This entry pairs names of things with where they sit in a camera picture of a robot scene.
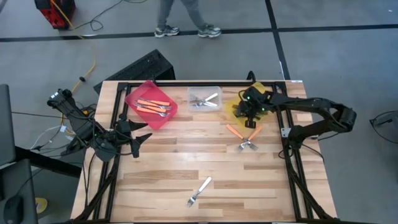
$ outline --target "concrete floor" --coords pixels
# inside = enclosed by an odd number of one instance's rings
[[[75,1],[78,10],[74,24],[90,20],[118,2]],[[278,27],[398,24],[398,3],[394,0],[271,3]],[[204,17],[223,29],[271,27],[263,0],[201,0],[200,4]],[[86,26],[59,32],[50,27],[33,1],[7,1],[0,13],[0,38],[152,32],[156,12],[156,0],[143,4],[123,2],[99,18],[104,24],[102,30],[93,32]],[[194,30],[179,1],[169,22],[182,30]],[[398,150],[396,145],[379,138],[368,120],[384,111],[396,110],[398,29],[286,32],[280,33],[280,38],[290,77],[304,81],[308,96],[344,103],[358,113],[353,132],[321,142],[338,216],[357,222],[396,223]],[[58,88],[72,88],[89,69],[93,53],[87,43],[95,46],[97,66],[75,94],[83,105],[98,100],[91,88],[94,84],[154,49],[159,49],[173,64],[179,80],[244,79],[249,70],[258,79],[283,79],[271,33],[226,34],[215,40],[186,35],[166,39],[0,42],[0,83],[10,86],[12,110],[58,116],[46,105],[47,98]],[[16,144],[31,147],[37,136],[58,125],[59,119],[14,114],[13,122]],[[52,145],[60,146],[67,141],[60,134]],[[62,159],[81,162],[82,154]],[[77,180],[43,171],[35,177],[34,184],[36,195],[50,200],[40,223],[66,220]]]

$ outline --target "wooden table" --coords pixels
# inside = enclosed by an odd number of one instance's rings
[[[95,119],[109,127],[118,82],[104,82]],[[289,96],[305,98],[301,82],[286,81]],[[252,140],[259,149],[236,150],[241,140],[226,129],[235,125],[223,111],[191,113],[187,108],[187,87],[161,87],[178,104],[178,112],[163,128],[149,127],[133,135],[153,133],[142,145],[140,157],[122,156],[112,211],[112,222],[270,222],[294,221],[294,211],[275,114],[262,118],[264,129]],[[223,101],[234,98],[245,87],[222,87]],[[295,124],[312,123],[309,113],[292,111]],[[128,111],[128,118],[142,122]],[[252,131],[241,132],[249,136]],[[305,144],[319,151],[317,141]],[[124,146],[122,152],[129,152]],[[322,159],[305,147],[301,149],[309,191],[327,213],[336,216]],[[86,153],[87,170],[94,150]],[[94,159],[90,174],[89,198],[97,191],[102,162]],[[211,176],[213,181],[187,208],[187,200]],[[85,190],[80,177],[72,218],[84,208]],[[305,217],[302,194],[300,209]],[[107,194],[100,218],[104,217]]]

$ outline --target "sneaker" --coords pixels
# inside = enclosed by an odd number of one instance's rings
[[[214,27],[214,25],[207,24],[206,27],[202,30],[198,30],[199,37],[218,37],[221,35],[221,29],[218,27]]]
[[[178,27],[170,27],[169,25],[167,25],[164,30],[161,30],[161,29],[156,27],[155,37],[161,38],[161,37],[164,37],[164,36],[177,35],[179,32],[180,32],[180,28],[178,28]]]

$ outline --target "orange-handled fork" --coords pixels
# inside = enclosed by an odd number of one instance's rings
[[[165,102],[165,101],[146,100],[144,98],[139,98],[138,100],[145,101],[145,102],[148,102],[148,103],[154,103],[157,106],[164,106],[164,107],[170,106],[170,102]]]
[[[253,150],[258,149],[258,147],[254,145],[250,140],[252,140],[256,136],[256,134],[258,134],[262,130],[261,126],[258,126],[257,129],[250,135],[249,138],[244,138],[237,130],[235,130],[229,124],[226,125],[226,128],[228,128],[232,133],[234,133],[237,137],[243,140],[243,143],[239,145],[240,151],[242,151],[247,145]]]
[[[147,108],[147,109],[154,110],[157,112],[166,113],[165,109],[158,108],[157,106],[147,106],[147,105],[143,105],[141,103],[136,103],[136,102],[134,102],[133,105],[136,107]]]
[[[171,110],[172,109],[171,106],[157,105],[156,103],[152,103],[152,102],[149,102],[149,101],[146,101],[146,100],[137,100],[136,102],[140,103],[142,105],[146,105],[146,106],[156,106],[158,108],[165,109],[165,110]]]
[[[160,116],[162,116],[162,117],[167,117],[169,114],[168,113],[161,113],[161,112],[156,112],[156,111],[154,111],[154,110],[150,110],[150,109],[147,109],[147,108],[142,108],[142,107],[137,107],[137,110],[138,111],[141,111],[141,112],[145,112],[145,113],[154,113],[154,114],[159,114]]]

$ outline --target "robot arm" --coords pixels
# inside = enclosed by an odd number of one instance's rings
[[[105,130],[94,118],[86,117],[76,106],[70,90],[58,90],[50,97],[47,104],[66,116],[72,130],[76,133],[68,148],[74,148],[76,151],[92,147],[96,155],[104,162],[108,162],[116,154],[120,154],[117,148],[123,144],[130,144],[130,154],[134,158],[139,157],[140,145],[152,135],[146,134],[133,139],[131,131],[143,128],[147,124],[128,121],[125,114],[120,115],[119,121],[114,125],[114,130]]]
[[[239,103],[240,111],[245,111],[251,117],[264,111],[297,110],[316,113],[323,117],[322,121],[308,126],[295,125],[291,128],[287,138],[292,148],[299,149],[307,137],[321,135],[329,131],[337,133],[350,132],[353,129],[356,113],[345,105],[335,103],[324,98],[291,98],[281,93],[266,91],[260,93],[253,86],[243,93],[243,99]],[[249,119],[246,126],[255,127],[255,122]]]

